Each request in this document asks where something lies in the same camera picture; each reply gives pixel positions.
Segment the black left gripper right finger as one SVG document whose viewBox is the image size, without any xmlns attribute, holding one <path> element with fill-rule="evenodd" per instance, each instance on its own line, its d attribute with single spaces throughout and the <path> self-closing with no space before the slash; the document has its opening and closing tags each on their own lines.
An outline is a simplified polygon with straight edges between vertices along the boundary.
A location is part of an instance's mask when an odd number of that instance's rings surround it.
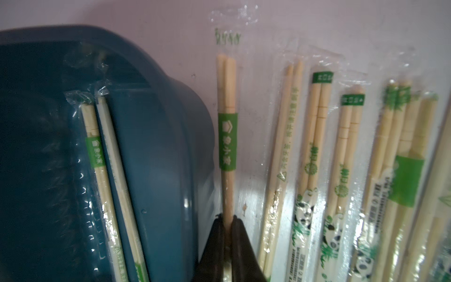
<svg viewBox="0 0 451 282">
<path fill-rule="evenodd" d="M 231 264 L 233 282 L 266 282 L 244 223 L 237 216 L 231 225 Z"/>
</svg>

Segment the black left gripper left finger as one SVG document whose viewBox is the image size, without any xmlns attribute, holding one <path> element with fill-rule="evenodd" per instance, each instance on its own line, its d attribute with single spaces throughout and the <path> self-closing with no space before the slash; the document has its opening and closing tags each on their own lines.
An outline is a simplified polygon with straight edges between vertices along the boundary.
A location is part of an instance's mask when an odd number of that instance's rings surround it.
<svg viewBox="0 0 451 282">
<path fill-rule="evenodd" d="M 223 216 L 214 220 L 192 282 L 222 282 L 225 258 L 225 228 Z"/>
</svg>

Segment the panda chopsticks pair fourteenth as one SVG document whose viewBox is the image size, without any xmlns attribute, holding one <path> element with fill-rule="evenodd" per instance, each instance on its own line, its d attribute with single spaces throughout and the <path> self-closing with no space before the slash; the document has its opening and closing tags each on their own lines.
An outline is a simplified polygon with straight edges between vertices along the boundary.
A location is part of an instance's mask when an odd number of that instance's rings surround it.
<svg viewBox="0 0 451 282">
<path fill-rule="evenodd" d="M 333 77 L 334 73 L 330 70 L 317 71 L 311 75 L 291 227 L 286 276 L 288 282 L 303 282 L 305 279 L 304 265 L 310 251 L 311 225 L 318 197 L 318 169 Z"/>
</svg>

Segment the panda chopsticks pair fifteenth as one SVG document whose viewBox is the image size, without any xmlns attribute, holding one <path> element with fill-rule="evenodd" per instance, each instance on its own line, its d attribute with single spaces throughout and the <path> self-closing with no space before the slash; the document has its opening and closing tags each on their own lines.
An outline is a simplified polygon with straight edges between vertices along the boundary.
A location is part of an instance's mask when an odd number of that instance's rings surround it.
<svg viewBox="0 0 451 282">
<path fill-rule="evenodd" d="M 335 266 L 343 233 L 345 205 L 349 194 L 349 178 L 352 156 L 351 149 L 355 143 L 350 142 L 350 135 L 358 136 L 357 113 L 365 101 L 363 87 L 352 85 L 341 96 L 340 116 L 334 159 L 326 201 L 323 236 L 320 247 L 316 281 L 334 282 L 337 279 Z"/>
</svg>

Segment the panda chopsticks pair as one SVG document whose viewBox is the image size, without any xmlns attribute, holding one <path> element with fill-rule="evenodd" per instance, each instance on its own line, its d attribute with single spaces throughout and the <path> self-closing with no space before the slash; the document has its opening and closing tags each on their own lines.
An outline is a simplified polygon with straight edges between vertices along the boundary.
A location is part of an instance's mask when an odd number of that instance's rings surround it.
<svg viewBox="0 0 451 282">
<path fill-rule="evenodd" d="M 411 85 L 409 79 L 391 80 L 385 88 L 362 203 L 360 231 L 348 278 L 350 282 L 375 281 L 373 268 L 380 250 L 382 221 L 393 178 L 392 167 L 406 107 L 411 100 Z"/>
</svg>

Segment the green band chopsticks pair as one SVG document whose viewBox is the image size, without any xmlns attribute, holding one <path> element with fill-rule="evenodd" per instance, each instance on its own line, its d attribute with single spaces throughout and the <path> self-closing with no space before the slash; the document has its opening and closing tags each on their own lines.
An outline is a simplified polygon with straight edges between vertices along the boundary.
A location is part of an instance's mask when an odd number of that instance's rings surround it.
<svg viewBox="0 0 451 282">
<path fill-rule="evenodd" d="M 451 110 L 447 110 L 434 162 L 406 253 L 401 282 L 425 282 L 451 218 Z"/>
<path fill-rule="evenodd" d="M 297 56 L 284 71 L 258 254 L 259 267 L 268 282 L 271 280 L 280 217 L 288 182 L 292 140 L 298 116 L 299 93 L 302 90 L 303 83 L 304 62 L 303 56 Z"/>
<path fill-rule="evenodd" d="M 99 125 L 97 123 L 95 99 L 87 92 L 73 90 L 65 92 L 66 100 L 81 114 L 86 132 L 85 144 L 91 169 L 95 174 L 101 221 L 106 233 L 110 265 L 115 282 L 129 280 L 122 241 L 110 187 L 108 170 Z"/>
</svg>

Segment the green band chopsticks pair sixteenth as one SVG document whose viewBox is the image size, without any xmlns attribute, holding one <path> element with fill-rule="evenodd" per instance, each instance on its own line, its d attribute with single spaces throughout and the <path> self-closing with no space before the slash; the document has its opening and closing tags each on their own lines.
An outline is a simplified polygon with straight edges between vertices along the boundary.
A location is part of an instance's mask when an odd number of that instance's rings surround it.
<svg viewBox="0 0 451 282">
<path fill-rule="evenodd" d="M 255 48 L 257 10 L 249 4 L 212 11 L 210 21 L 216 47 L 218 162 L 221 171 L 222 218 L 226 227 L 234 217 L 234 187 L 238 152 L 238 113 L 249 60 Z"/>
</svg>

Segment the green band chopsticks pair eleventh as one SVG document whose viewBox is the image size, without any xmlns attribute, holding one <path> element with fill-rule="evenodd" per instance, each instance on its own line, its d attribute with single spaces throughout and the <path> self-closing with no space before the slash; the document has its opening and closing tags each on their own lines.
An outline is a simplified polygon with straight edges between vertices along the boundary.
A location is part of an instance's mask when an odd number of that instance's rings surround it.
<svg viewBox="0 0 451 282">
<path fill-rule="evenodd" d="M 393 180 L 382 222 L 381 245 L 373 267 L 373 282 L 395 282 L 400 274 L 412 228 L 413 208 L 425 162 L 438 94 L 418 92 L 406 109 L 393 163 Z"/>
</svg>

